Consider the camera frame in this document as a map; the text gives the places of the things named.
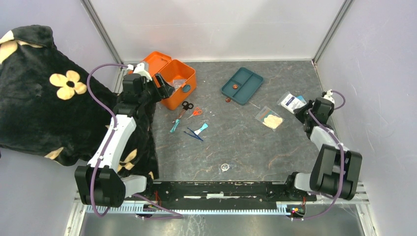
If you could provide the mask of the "white blue box bag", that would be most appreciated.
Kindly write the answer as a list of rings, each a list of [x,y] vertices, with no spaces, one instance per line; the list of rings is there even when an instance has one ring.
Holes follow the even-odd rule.
[[[294,114],[296,109],[302,108],[306,104],[307,103],[304,103],[297,99],[297,96],[294,96],[289,91],[283,94],[281,98],[277,101],[277,105],[282,106],[291,114]]]

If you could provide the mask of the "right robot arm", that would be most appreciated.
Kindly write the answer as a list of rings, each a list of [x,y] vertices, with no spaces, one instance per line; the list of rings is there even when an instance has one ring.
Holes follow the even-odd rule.
[[[333,112],[342,108],[335,105],[335,93],[341,94],[328,90],[309,101],[288,93],[279,102],[302,123],[307,138],[319,151],[310,173],[293,172],[288,176],[284,195],[291,201],[298,200],[304,192],[344,200],[351,200],[356,194],[362,155],[342,144],[334,129],[328,125]]]

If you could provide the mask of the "small items teal-header bag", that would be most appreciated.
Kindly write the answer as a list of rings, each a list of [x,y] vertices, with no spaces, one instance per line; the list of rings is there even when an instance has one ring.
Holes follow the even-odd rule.
[[[172,81],[172,86],[175,88],[175,90],[178,90],[185,82],[185,79],[174,79]]]

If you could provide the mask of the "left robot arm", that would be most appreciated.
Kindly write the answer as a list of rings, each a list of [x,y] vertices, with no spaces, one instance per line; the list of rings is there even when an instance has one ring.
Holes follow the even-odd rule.
[[[142,200],[154,196],[150,175],[120,177],[118,166],[124,150],[138,131],[149,131],[140,120],[147,118],[146,106],[169,98],[175,88],[165,82],[160,74],[151,75],[149,65],[142,61],[126,65],[131,74],[125,75],[123,89],[114,108],[101,102],[87,86],[90,96],[111,115],[111,123],[98,150],[85,166],[77,167],[75,180],[81,202],[90,205],[93,211],[103,216],[98,207],[109,210],[120,207],[124,200],[137,194]]]

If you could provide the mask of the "blue cotton pad packet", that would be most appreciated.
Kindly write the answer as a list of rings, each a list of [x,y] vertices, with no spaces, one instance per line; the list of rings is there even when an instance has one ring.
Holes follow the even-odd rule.
[[[304,103],[306,103],[306,100],[303,98],[303,96],[297,96],[297,99],[299,99],[300,101],[302,101],[302,102],[304,102]]]

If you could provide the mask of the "beige bandage clear bag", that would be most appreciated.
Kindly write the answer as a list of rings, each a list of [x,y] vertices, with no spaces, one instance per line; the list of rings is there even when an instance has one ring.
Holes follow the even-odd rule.
[[[255,119],[273,131],[276,131],[284,122],[284,119],[268,106],[264,106],[255,116]]]

